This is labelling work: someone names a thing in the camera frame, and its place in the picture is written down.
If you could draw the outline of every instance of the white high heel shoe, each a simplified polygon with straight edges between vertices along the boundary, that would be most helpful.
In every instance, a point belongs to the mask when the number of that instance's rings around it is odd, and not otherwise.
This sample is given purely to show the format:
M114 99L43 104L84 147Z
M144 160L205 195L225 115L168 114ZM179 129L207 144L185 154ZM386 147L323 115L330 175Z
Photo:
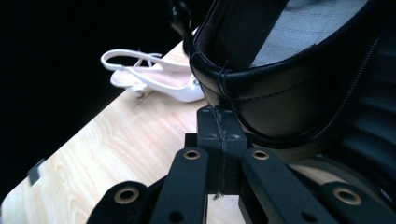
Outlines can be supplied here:
M110 58L119 56L134 57L138 61L134 66L107 62ZM116 71L110 79L111 84L116 87L132 88L139 94L149 86L155 91L170 95L184 103L205 98L198 80L192 75L187 63L169 63L159 56L160 54L155 53L146 54L135 50L113 49L102 55L101 63L106 69ZM148 67L140 66L143 60L148 62Z

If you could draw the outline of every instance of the brass grommet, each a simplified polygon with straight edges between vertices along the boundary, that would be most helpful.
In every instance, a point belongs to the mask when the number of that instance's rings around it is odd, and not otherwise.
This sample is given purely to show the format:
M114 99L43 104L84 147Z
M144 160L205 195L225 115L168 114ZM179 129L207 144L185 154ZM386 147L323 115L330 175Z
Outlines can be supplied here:
M187 160L196 160L201 157L201 153L196 150L188 150L184 153L184 158Z
M135 187L124 187L119 189L114 196L114 201L119 204L134 202L139 197L139 190Z

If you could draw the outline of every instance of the black leather shoe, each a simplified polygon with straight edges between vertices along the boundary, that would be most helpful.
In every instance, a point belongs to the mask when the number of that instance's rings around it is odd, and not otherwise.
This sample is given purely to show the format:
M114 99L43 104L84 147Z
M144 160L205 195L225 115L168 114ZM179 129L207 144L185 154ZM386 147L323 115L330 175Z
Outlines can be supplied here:
M380 0L217 0L193 39L191 69L207 101L234 111L253 143L314 144L306 153L315 154L323 143L314 140L336 133L368 70L385 8Z

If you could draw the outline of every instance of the wooden table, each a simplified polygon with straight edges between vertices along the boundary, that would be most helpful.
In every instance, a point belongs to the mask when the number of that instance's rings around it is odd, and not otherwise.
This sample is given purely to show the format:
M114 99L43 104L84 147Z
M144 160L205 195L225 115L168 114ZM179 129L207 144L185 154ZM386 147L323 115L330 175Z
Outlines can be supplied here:
M188 61L181 45L164 59ZM125 91L38 167L36 184L25 178L8 194L3 223L85 223L112 186L127 180L151 185L167 175L184 134L195 133L195 113L204 105L155 91L138 100ZM207 223L244 223L237 196L208 197Z

